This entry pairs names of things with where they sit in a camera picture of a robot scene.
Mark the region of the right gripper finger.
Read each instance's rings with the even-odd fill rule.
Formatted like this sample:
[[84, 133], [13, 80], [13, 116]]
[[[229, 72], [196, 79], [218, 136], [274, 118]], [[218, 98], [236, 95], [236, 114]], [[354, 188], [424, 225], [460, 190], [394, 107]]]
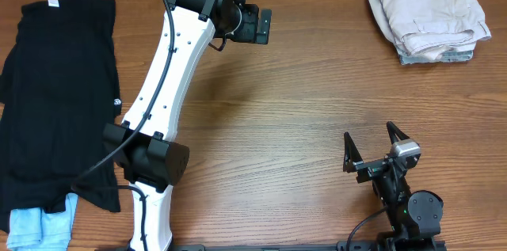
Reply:
[[402, 132], [392, 121], [387, 122], [387, 132], [391, 145], [400, 140], [410, 139], [410, 137]]
[[353, 142], [351, 135], [346, 132], [344, 133], [344, 160], [343, 160], [343, 171], [347, 173], [357, 172], [361, 169], [361, 166], [364, 164], [362, 157], [358, 149], [356, 148], [356, 144]]

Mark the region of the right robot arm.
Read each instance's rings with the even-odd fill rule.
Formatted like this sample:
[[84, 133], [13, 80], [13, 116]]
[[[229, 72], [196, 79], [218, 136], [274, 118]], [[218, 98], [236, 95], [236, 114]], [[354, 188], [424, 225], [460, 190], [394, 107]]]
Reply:
[[[409, 169], [421, 157], [420, 145], [402, 132], [393, 122], [386, 123], [391, 141], [390, 151], [381, 159], [365, 162], [360, 156], [351, 135], [344, 133], [343, 170], [356, 173], [356, 181], [372, 182], [375, 195], [380, 199], [381, 210], [358, 223], [349, 234], [344, 250], [445, 250], [440, 234], [443, 200], [434, 192], [410, 191], [406, 181]], [[355, 241], [356, 232], [367, 222], [382, 213], [387, 215], [391, 230], [381, 232], [374, 241]]]

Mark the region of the beige khaki shorts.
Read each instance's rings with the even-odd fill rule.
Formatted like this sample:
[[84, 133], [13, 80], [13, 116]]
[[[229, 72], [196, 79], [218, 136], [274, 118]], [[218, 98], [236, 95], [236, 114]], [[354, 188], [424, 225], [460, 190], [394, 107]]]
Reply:
[[368, 0], [379, 29], [409, 56], [435, 60], [446, 51], [473, 51], [491, 38], [477, 0]]

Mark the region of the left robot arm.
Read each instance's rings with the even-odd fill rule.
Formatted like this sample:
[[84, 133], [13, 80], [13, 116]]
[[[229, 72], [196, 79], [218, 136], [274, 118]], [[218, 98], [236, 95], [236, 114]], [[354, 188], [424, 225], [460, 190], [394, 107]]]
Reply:
[[269, 42], [272, 12], [246, 0], [162, 0], [158, 47], [141, 90], [119, 125], [104, 129], [109, 160], [124, 173], [132, 192], [133, 235], [127, 250], [168, 250], [173, 235], [170, 205], [174, 185], [189, 161], [176, 143], [181, 108], [200, 58], [212, 41]]

